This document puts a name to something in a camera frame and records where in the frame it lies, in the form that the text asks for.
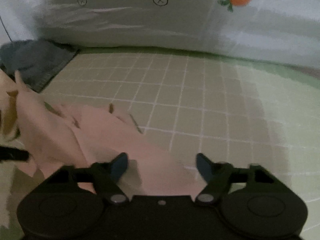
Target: gray cloth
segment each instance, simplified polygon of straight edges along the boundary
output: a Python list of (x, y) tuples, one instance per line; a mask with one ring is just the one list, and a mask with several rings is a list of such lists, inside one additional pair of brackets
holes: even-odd
[(71, 46), (46, 40), (13, 41), (1, 46), (0, 59), (8, 76), (19, 70), (25, 84), (39, 93), (76, 52)]

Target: pink fabric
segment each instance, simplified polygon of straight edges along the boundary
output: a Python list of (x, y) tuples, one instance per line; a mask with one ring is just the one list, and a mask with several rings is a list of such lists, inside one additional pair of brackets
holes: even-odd
[(47, 178), (62, 165), (89, 167), (126, 152), (129, 170), (120, 181), (120, 187), (126, 187), (125, 193), (194, 197), (205, 186), (167, 151), (150, 144), (128, 114), (72, 105), (54, 106), (53, 113), (46, 109), (39, 94), (23, 84), (19, 73), (16, 82), (21, 140), (32, 155), (19, 168), (30, 176), (37, 168)]

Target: black object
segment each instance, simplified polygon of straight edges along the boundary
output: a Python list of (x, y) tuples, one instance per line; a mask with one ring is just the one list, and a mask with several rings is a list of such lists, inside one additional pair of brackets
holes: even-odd
[(0, 146), (0, 162), (1, 161), (27, 161), (29, 153), (25, 150)]
[[(196, 165), (208, 185), (193, 202), (190, 196), (129, 201), (116, 185), (127, 163), (122, 153), (111, 163), (59, 169), (19, 204), (23, 239), (301, 239), (305, 203), (260, 165), (234, 168), (198, 154)], [(91, 182), (97, 194), (78, 182)], [(229, 193), (238, 182), (246, 187)]]

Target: silver screw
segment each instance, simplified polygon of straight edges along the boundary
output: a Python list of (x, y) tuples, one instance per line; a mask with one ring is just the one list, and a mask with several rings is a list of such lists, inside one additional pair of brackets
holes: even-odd
[(166, 202), (165, 200), (159, 200), (159, 201), (158, 201), (158, 204), (159, 204), (160, 206), (164, 206), (166, 203), (167, 203), (167, 202)]
[(125, 202), (127, 200), (127, 197), (121, 194), (117, 194), (117, 195), (111, 196), (110, 200), (113, 203), (119, 204), (119, 203)]
[(210, 194), (200, 194), (197, 199), (204, 203), (209, 203), (214, 200), (214, 197)]

